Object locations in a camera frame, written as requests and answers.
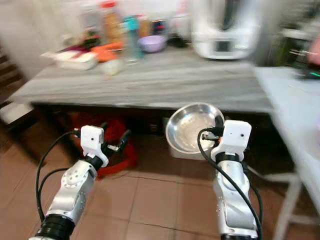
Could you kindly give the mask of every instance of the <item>jar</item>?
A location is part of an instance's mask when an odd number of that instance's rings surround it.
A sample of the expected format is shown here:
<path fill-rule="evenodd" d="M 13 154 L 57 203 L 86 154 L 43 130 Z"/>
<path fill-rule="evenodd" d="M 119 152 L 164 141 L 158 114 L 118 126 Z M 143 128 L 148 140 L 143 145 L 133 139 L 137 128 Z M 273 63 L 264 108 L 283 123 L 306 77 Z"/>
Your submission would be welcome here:
<path fill-rule="evenodd" d="M 123 41 L 123 30 L 120 17 L 116 11 L 115 1 L 105 1 L 101 4 L 103 31 L 108 44 Z"/>
<path fill-rule="evenodd" d="M 150 36 L 150 21 L 146 15 L 138 15 L 139 38 Z"/>

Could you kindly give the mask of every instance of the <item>bottle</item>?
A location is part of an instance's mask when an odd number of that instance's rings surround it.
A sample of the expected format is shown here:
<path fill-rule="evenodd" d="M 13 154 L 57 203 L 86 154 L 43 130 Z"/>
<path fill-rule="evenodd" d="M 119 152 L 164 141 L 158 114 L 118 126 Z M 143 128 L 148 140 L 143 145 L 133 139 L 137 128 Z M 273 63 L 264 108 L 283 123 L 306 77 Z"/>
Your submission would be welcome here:
<path fill-rule="evenodd" d="M 123 41 L 123 31 L 121 21 L 116 11 L 115 1 L 105 1 L 101 3 L 103 17 L 103 31 L 108 44 Z"/>
<path fill-rule="evenodd" d="M 139 38 L 150 36 L 150 21 L 146 15 L 138 15 Z"/>
<path fill-rule="evenodd" d="M 134 64 L 143 58 L 144 53 L 139 46 L 138 40 L 139 22 L 135 16 L 128 16 L 124 19 L 125 31 L 125 61 L 127 64 Z"/>

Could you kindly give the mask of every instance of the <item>plastic bottle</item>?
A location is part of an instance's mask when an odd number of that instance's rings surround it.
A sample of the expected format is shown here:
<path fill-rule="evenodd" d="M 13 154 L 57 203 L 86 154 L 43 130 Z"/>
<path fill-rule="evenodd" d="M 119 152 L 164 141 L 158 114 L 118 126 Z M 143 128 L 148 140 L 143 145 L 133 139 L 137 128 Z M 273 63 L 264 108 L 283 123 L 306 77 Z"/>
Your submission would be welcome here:
<path fill-rule="evenodd" d="M 123 41 L 123 31 L 121 20 L 116 11 L 115 1 L 105 1 L 101 3 L 103 17 L 103 31 L 108 44 Z"/>
<path fill-rule="evenodd" d="M 138 40 L 139 22 L 134 16 L 128 16 L 124 19 L 125 31 L 125 61 L 127 64 L 137 63 L 143 58 L 144 53 L 139 46 Z"/>

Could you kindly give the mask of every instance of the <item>brown tile floor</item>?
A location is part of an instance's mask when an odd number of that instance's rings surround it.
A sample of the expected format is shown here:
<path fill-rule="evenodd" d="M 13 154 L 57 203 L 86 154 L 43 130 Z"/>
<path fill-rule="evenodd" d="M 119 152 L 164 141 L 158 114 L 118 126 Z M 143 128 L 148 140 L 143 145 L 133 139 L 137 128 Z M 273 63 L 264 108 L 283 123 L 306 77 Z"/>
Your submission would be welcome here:
<path fill-rule="evenodd" d="M 50 144 L 41 128 L 32 127 L 33 147 Z M 219 240 L 213 171 L 205 162 L 174 159 L 164 137 L 136 136 L 139 165 L 96 182 L 86 210 L 72 235 L 73 240 Z M 66 166 L 60 147 L 47 158 L 42 175 Z M 22 240 L 35 234 L 40 221 L 34 197 L 36 167 L 13 145 L 0 162 L 1 239 Z M 52 176 L 42 194 L 48 208 L 59 188 L 60 173 Z M 264 201 L 263 234 L 271 240 L 286 191 L 285 185 L 253 180 Z M 255 207 L 257 200 L 251 194 Z M 314 215 L 306 193 L 296 209 Z M 320 239 L 320 227 L 291 224 L 288 240 Z"/>

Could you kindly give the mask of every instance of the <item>white container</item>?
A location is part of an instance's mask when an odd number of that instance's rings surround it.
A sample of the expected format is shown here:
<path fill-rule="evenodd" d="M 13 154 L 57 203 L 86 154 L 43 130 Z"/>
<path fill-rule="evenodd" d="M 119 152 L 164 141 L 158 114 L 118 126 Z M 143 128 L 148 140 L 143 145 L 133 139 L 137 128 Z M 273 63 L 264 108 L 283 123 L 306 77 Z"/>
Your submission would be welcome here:
<path fill-rule="evenodd" d="M 64 51 L 60 53 L 46 52 L 41 55 L 55 60 L 60 68 L 88 70 L 97 65 L 98 60 L 93 52 Z"/>

